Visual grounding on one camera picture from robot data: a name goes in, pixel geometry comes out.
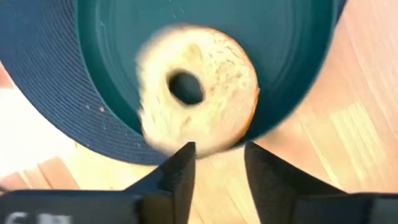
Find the bagel crust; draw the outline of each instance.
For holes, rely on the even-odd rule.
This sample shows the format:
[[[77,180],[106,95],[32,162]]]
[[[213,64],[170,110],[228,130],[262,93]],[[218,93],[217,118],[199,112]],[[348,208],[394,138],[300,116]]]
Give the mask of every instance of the bagel crust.
[[[169,90],[176,71],[201,83],[204,99],[186,105]],[[196,142],[197,156],[233,146],[248,130],[259,94],[257,76],[244,50],[210,28],[179,26],[152,38],[137,57],[139,112],[146,141],[168,155]]]

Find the wooden floor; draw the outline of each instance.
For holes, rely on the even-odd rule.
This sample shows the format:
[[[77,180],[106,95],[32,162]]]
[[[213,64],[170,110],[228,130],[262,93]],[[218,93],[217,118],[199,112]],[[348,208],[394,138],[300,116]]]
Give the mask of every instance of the wooden floor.
[[[289,119],[257,143],[348,192],[398,192],[397,12],[396,0],[349,0],[315,86]],[[17,91],[4,74],[0,83]],[[12,136],[4,131],[0,138]],[[46,141],[28,144],[39,151]],[[7,157],[1,149],[0,143],[0,157]],[[76,144],[63,151],[68,153],[47,153],[37,165],[20,166],[0,184],[123,189],[154,168],[115,161]],[[259,223],[241,149],[197,162],[190,223]]]

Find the dark blue placemat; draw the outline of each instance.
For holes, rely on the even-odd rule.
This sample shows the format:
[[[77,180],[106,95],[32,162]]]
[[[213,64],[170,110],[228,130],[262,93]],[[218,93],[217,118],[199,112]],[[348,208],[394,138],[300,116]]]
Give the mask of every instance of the dark blue placemat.
[[[342,9],[345,0],[339,1]],[[73,3],[0,0],[0,60],[36,109],[81,145],[122,161],[161,163],[165,156],[117,120],[89,81]]]

